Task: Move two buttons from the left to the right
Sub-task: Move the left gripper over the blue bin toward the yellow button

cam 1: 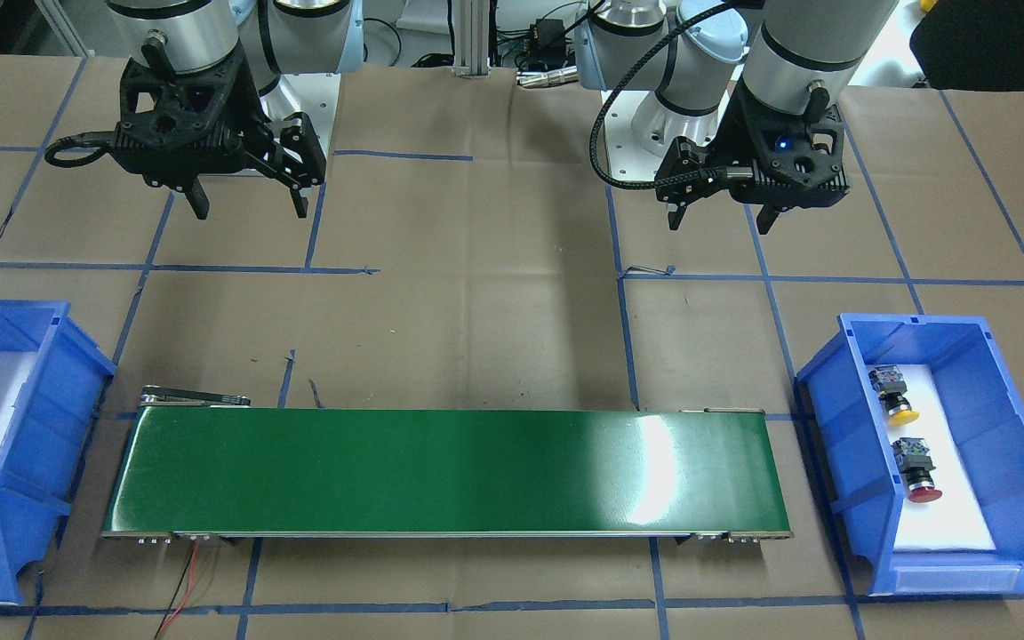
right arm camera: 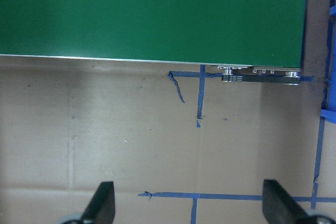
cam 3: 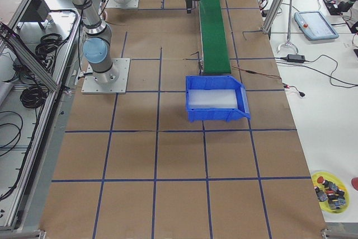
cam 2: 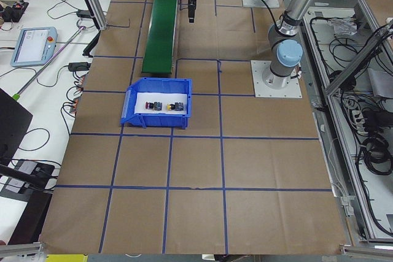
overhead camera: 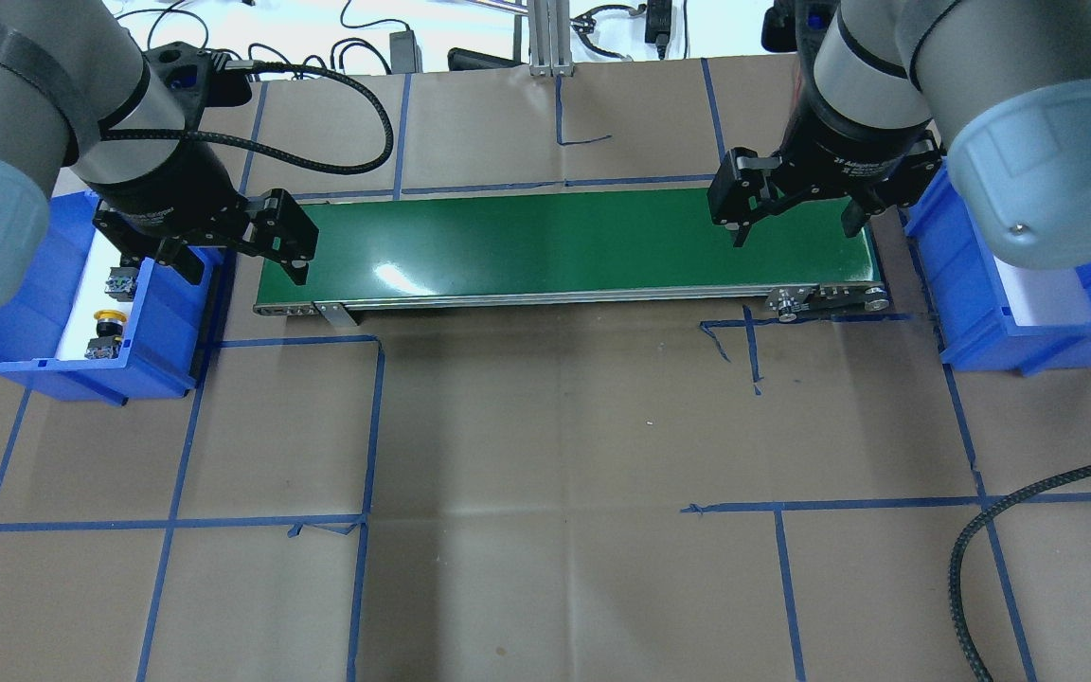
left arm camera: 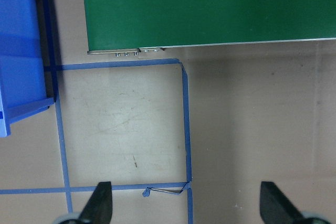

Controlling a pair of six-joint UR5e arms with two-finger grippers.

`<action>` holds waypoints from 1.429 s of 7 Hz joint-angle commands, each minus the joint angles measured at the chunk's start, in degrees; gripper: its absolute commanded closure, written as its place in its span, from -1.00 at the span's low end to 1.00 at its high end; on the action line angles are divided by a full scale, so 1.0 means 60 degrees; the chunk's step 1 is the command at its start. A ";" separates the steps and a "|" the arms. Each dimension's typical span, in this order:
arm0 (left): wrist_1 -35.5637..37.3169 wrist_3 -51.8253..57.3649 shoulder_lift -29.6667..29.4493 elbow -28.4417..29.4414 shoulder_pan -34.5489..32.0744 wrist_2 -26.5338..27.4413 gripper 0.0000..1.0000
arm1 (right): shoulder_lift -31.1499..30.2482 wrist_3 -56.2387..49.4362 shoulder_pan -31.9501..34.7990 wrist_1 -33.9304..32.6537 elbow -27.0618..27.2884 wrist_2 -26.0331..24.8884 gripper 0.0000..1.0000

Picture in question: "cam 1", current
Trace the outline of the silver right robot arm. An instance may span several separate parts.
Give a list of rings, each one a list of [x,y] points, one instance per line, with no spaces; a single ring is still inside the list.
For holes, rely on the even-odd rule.
[[[109,1],[130,59],[106,151],[146,185],[180,193],[195,216],[200,179],[254,171],[284,185],[298,216],[324,183],[312,118],[287,96],[293,74],[362,65],[358,1]]]

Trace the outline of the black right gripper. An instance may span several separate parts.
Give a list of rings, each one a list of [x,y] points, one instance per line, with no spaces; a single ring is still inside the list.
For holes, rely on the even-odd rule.
[[[198,177],[253,169],[289,188],[298,219],[308,217],[310,187],[325,179],[324,153],[301,112],[272,121],[261,106],[245,49],[219,62],[180,72],[160,42],[141,46],[121,77],[121,116],[111,155],[151,186],[178,189],[197,219],[210,200]]]

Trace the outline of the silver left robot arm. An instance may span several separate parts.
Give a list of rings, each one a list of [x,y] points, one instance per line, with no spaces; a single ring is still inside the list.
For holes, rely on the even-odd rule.
[[[756,230],[851,190],[840,100],[893,1],[597,1],[574,37],[580,84],[605,101],[588,158],[611,187],[652,191],[678,230],[688,206],[727,193],[759,206]],[[645,93],[631,130],[660,159],[649,179],[601,164],[614,102]]]

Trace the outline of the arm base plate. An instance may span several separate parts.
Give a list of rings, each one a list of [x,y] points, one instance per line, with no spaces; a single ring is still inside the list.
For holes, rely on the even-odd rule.
[[[724,91],[715,112],[694,117],[670,112],[651,91],[623,91],[604,125],[611,177],[620,181],[653,180],[669,143],[679,135],[696,146],[710,145],[729,97],[731,91]]]
[[[284,74],[271,89],[260,91],[260,102],[272,121],[289,120],[292,114],[308,115],[318,146],[328,161],[334,117],[339,104],[340,74]]]

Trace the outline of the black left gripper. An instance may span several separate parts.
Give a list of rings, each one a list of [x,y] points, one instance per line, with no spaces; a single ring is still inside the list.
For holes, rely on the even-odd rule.
[[[805,106],[793,115],[765,105],[739,82],[714,140],[706,146],[678,135],[657,171],[655,195],[668,204],[668,228],[680,228],[688,205],[727,191],[737,202],[762,205],[757,234],[772,230],[784,208],[830,207],[848,194],[843,126],[825,82],[797,90]]]

